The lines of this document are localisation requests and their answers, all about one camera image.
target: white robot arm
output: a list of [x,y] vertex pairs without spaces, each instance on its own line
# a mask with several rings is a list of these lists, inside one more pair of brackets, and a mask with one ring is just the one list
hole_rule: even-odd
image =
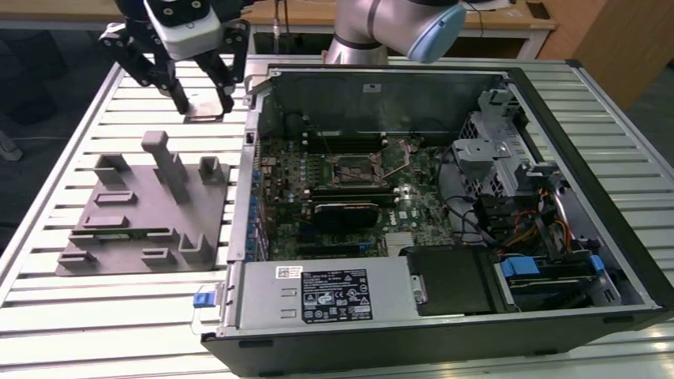
[[412,61],[435,62],[466,22],[458,0],[337,0],[325,62],[387,64],[387,47]]

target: warning label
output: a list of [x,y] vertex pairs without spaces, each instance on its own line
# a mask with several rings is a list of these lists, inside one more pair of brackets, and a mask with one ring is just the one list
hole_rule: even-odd
[[371,320],[367,270],[303,272],[301,319],[307,324]]

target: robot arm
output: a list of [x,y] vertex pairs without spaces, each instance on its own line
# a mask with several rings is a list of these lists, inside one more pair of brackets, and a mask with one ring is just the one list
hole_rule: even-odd
[[[241,10],[259,0],[115,0],[125,17],[100,42],[137,83],[171,96],[180,114],[189,102],[175,75],[175,61],[193,59],[211,78],[221,112],[232,111],[235,84],[244,79],[249,24]],[[466,10],[458,0],[339,0],[332,64],[385,64],[387,48],[421,63],[435,62],[458,37]],[[233,49],[225,66],[217,48]],[[149,51],[151,62],[140,48]]]
[[466,22],[458,0],[340,0],[327,63],[387,64],[387,47],[412,61],[435,62]]
[[[180,114],[189,110],[175,61],[193,59],[211,78],[221,112],[233,108],[235,84],[243,82],[249,24],[239,20],[241,10],[257,0],[115,0],[125,17],[124,24],[111,24],[100,43],[137,83],[155,85],[171,96]],[[233,63],[225,66],[217,48],[233,50]],[[155,56],[144,57],[140,47]]]

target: metal table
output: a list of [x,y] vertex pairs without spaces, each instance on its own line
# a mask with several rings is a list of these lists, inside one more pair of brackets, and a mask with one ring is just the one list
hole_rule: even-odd
[[[273,62],[319,63],[317,57],[252,56],[247,73],[265,73]],[[397,65],[409,62],[393,60]],[[562,61],[447,59],[437,65],[520,66],[587,159],[624,217],[674,280],[674,170],[607,99],[583,69]],[[193,62],[180,62],[188,94],[209,92],[212,83]],[[0,260],[0,370],[10,377],[235,377],[203,349],[191,331],[192,294],[224,279],[220,271],[97,277],[56,277],[58,252],[80,216],[97,177],[97,154],[121,152],[131,164],[151,163],[140,139],[165,130],[168,147],[184,163],[207,152],[239,163],[244,89],[224,123],[183,125],[172,101],[156,89],[140,88],[115,67],[28,215]],[[546,146],[534,140],[543,155]],[[229,238],[237,169],[232,171],[229,204],[221,222],[223,247]],[[201,319],[215,325],[212,309]],[[337,377],[672,377],[674,324],[623,332],[567,354],[499,358],[343,373]]]

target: blue tab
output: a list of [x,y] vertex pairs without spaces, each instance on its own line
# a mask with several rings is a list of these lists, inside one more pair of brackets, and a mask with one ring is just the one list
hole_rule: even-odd
[[500,265],[506,278],[514,275],[536,275],[540,273],[540,271],[538,271],[536,262],[531,257],[507,258]]
[[502,262],[502,271],[503,271],[503,276],[506,278],[510,278],[512,275],[515,275],[515,270],[512,270],[512,265],[507,260]]
[[193,294],[192,305],[195,308],[215,308],[215,291]]
[[604,270],[602,257],[599,257],[598,255],[592,255],[590,257],[590,262],[596,272],[602,272]]

